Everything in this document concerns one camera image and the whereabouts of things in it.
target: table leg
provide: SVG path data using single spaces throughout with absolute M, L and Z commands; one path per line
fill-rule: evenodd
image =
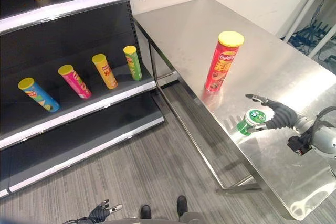
M 191 135 L 190 131 L 188 130 L 187 126 L 184 124 L 184 122 L 182 121 L 182 119 L 180 118 L 179 114 L 177 113 L 177 111 L 175 110 L 174 106 L 171 104 L 171 102 L 169 101 L 168 97 L 165 95 L 165 93 L 163 92 L 163 90 L 161 89 L 161 87 L 159 86 L 158 83 L 158 79 L 157 79 L 157 74 L 156 74 L 156 63 L 155 63 L 155 56 L 152 53 L 152 45 L 151 43 L 148 41 L 148 46 L 149 46 L 149 54 L 151 57 L 151 64 L 152 64 L 152 69 L 153 69 L 153 77 L 154 80 L 156 82 L 156 86 L 159 90 L 159 93 L 161 94 L 161 96 L 163 97 L 165 103 L 168 105 L 168 107 L 170 108 L 170 110 L 173 112 L 174 116 L 177 118 L 178 122 L 180 123 L 180 125 L 182 126 L 182 128 L 184 129 L 184 131 L 187 133 L 188 137 L 190 138 L 190 140 L 192 141 L 192 143 L 194 144 L 194 146 L 196 147 L 198 153 L 201 155 L 201 157 L 203 158 L 206 166 L 209 168 L 209 170 L 211 171 L 212 175 L 215 177 L 215 179 L 217 180 L 217 182 L 219 183 L 220 187 L 222 189 L 224 189 L 224 185 L 222 183 L 222 181 L 220 180 L 220 178 L 218 177 L 218 175 L 216 174 L 215 170 L 213 169 L 213 167 L 211 166 L 209 160 L 206 158 L 206 156 L 204 155 L 204 153 L 202 152 L 201 148 L 199 147 L 199 145 L 196 143 L 195 139 L 193 138 L 193 136 Z
M 314 49 L 308 54 L 309 58 L 313 58 L 314 55 L 320 51 L 320 49 L 328 42 L 328 40 L 336 34 L 336 24 L 330 29 L 330 31 L 321 39 L 321 41 L 314 47 Z
M 154 81 L 156 83 L 157 89 L 158 89 L 159 93 L 161 94 L 163 100 L 167 104 L 167 106 L 170 108 L 170 110 L 172 111 L 172 113 L 174 114 L 174 116 L 176 117 L 176 119 L 178 120 L 178 122 L 180 123 L 182 128 L 184 129 L 184 131 L 187 133 L 189 139 L 192 141 L 192 143 L 194 144 L 198 153 L 201 155 L 201 157 L 202 157 L 203 161 L 205 162 L 206 166 L 208 167 L 208 169 L 210 170 L 210 172 L 212 173 L 212 175 L 214 176 L 214 178 L 218 182 L 218 184 L 220 186 L 220 189 L 218 189 L 217 192 L 218 193 L 224 193 L 225 195 L 228 195 L 228 194 L 250 193 L 252 191 L 260 191 L 261 188 L 257 183 L 244 185 L 244 183 L 250 181 L 253 178 L 252 175 L 249 175 L 249 176 L 243 178 L 242 180 L 238 181 L 237 183 L 235 183 L 234 185 L 232 185 L 230 187 L 225 187 L 224 186 L 224 184 L 220 180 L 219 176 L 217 175 L 217 173 L 213 169 L 212 165 L 210 164 L 209 160 L 206 158 L 206 156 L 202 152 L 201 148 L 199 147 L 199 145 L 197 144 L 197 142 L 195 141 L 195 139 L 191 135 L 187 126 L 184 124 L 181 117 L 179 116 L 179 114 L 175 110 L 174 106 L 171 104 L 168 97 L 165 95 L 165 93 L 163 92 L 163 90 L 159 86 L 157 72 L 156 72 L 155 56 L 152 53 L 152 45 L 151 45 L 150 41 L 148 41 L 148 47 L 149 47 L 149 54 L 150 54 L 152 70 L 153 70 L 153 78 L 154 78 Z
M 292 34 L 295 32 L 296 28 L 300 25 L 301 21 L 303 20 L 304 16 L 306 15 L 307 11 L 311 7 L 311 5 L 314 3 L 314 1 L 315 0 L 308 0 L 306 2 L 306 5 L 304 6 L 304 8 L 300 12 L 299 16 L 296 18 L 296 20 L 294 21 L 293 25 L 291 26 L 291 28 L 287 32 L 287 34 L 285 36 L 285 39 L 284 39 L 284 42 L 288 42 L 288 40 L 290 39 L 290 37 L 292 36 Z

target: red potato chip can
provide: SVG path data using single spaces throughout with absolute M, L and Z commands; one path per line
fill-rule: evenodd
M 218 43 L 205 82 L 206 90 L 212 92 L 220 90 L 239 47 L 243 43 L 243 35 L 236 31 L 223 31 L 219 34 Z

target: robotic arm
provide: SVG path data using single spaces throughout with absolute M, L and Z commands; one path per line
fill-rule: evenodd
M 300 136 L 291 137 L 287 145 L 299 156 L 313 149 L 325 158 L 336 177 L 336 127 L 321 119 L 324 115 L 336 110 L 336 106 L 325 108 L 316 116 L 315 120 L 312 120 L 280 102 L 255 94 L 247 94 L 246 97 L 255 102 L 259 101 L 261 105 L 268 106 L 274 111 L 271 120 L 253 126 L 248 130 L 249 132 L 283 127 L 294 129 Z

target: foot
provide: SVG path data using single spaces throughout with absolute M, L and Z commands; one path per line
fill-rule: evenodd
M 152 219 L 152 211 L 149 205 L 142 205 L 140 209 L 141 219 Z
M 185 196 L 180 195 L 177 198 L 177 213 L 178 213 L 178 216 L 181 217 L 182 214 L 184 214 L 185 212 L 188 212 L 187 199 L 186 199 Z

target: stainless steel table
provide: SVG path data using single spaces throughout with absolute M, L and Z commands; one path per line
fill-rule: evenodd
M 272 117 L 271 109 L 245 98 L 246 93 L 270 97 L 314 118 L 323 108 L 336 104 L 335 75 L 215 0 L 194 0 L 135 18 L 149 45 L 207 108 L 224 130 L 223 141 L 231 143 L 285 218 L 304 219 L 335 190 L 336 179 L 323 158 L 314 151 L 299 157 L 287 147 L 288 138 L 295 135 L 292 130 L 268 130 L 242 137 L 235 122 L 250 108 L 263 109 Z M 245 43 L 220 92 L 209 93 L 204 90 L 204 82 L 218 34 L 223 30 L 243 34 Z M 157 81 L 155 61 L 152 63 Z M 328 120 L 335 124 L 335 114 Z M 255 184 L 244 184 L 251 176 L 234 187 L 225 187 L 190 137 L 223 191 L 257 189 Z

